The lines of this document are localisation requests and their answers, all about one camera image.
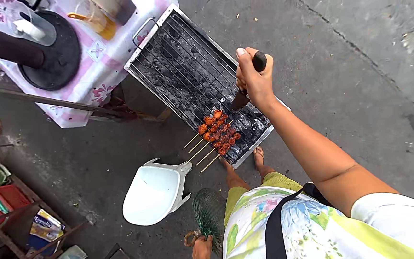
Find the knife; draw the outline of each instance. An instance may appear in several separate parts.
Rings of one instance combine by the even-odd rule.
[[[257,51],[252,58],[253,67],[255,70],[260,73],[265,70],[266,67],[266,55],[263,52]],[[238,90],[234,101],[232,103],[232,109],[234,111],[244,108],[247,103],[250,102],[250,99],[247,97],[247,90]]]

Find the charcoal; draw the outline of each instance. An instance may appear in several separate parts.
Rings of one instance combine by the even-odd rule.
[[[250,103],[232,111],[236,65],[176,12],[159,27],[132,65],[135,74],[170,103],[171,109],[177,109],[194,131],[215,109],[229,116],[227,122],[233,120],[231,127],[241,139],[223,156],[230,164],[244,156],[270,125]]]

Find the fingernail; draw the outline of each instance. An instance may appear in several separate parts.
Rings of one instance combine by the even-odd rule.
[[[245,50],[243,48],[239,47],[236,50],[236,54],[237,54],[238,57],[240,57],[240,56],[245,54]]]

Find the green mesh fan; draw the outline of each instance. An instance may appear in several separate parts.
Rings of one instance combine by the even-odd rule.
[[[224,236],[224,214],[226,210],[226,199],[219,192],[211,189],[201,189],[193,199],[194,217],[199,224],[199,231],[192,235],[199,237],[213,236],[212,251],[223,258],[223,236]]]

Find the hand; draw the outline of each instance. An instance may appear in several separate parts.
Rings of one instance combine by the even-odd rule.
[[[207,240],[205,236],[201,236],[196,239],[193,246],[193,259],[210,259],[210,253],[212,253],[212,239],[213,236],[208,236]]]
[[[253,105],[258,109],[262,109],[265,105],[276,101],[272,91],[272,66],[274,59],[266,54],[266,68],[258,73],[252,64],[252,57],[257,51],[251,47],[246,49],[238,48],[236,50],[237,61],[239,62],[236,71],[236,86],[241,90],[246,89]]]

